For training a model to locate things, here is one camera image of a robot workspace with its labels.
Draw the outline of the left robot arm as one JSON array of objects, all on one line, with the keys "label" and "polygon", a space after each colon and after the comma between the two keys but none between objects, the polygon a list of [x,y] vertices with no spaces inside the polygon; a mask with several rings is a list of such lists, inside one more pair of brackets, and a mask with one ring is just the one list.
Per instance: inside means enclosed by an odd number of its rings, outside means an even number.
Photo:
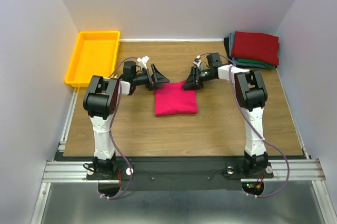
[{"label": "left robot arm", "polygon": [[92,76],[83,99],[83,108],[92,123],[95,142],[93,161],[84,165],[89,176],[113,179],[117,175],[116,147],[111,140],[111,132],[119,97],[132,95],[140,85],[154,91],[162,89],[169,82],[154,64],[147,67],[142,59],[137,63],[125,61],[123,73],[118,78]]}]

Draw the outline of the pink t shirt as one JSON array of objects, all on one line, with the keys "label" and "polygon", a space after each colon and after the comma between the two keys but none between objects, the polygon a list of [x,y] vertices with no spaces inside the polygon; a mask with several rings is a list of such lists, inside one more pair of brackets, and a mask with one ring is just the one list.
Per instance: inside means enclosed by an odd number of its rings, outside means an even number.
[{"label": "pink t shirt", "polygon": [[197,114],[195,90],[184,90],[184,81],[165,83],[162,89],[154,91],[154,112],[156,116]]}]

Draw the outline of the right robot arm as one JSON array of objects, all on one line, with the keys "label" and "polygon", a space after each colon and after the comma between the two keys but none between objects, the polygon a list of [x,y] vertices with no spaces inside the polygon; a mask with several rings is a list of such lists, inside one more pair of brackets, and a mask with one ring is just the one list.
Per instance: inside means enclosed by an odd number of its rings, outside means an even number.
[{"label": "right robot arm", "polygon": [[219,53],[206,54],[206,59],[206,69],[201,67],[203,62],[200,55],[193,60],[190,74],[182,89],[199,90],[204,82],[215,79],[229,81],[245,121],[246,143],[242,170],[245,175],[253,177],[269,165],[263,135],[263,113],[268,95],[261,71],[224,64]]}]

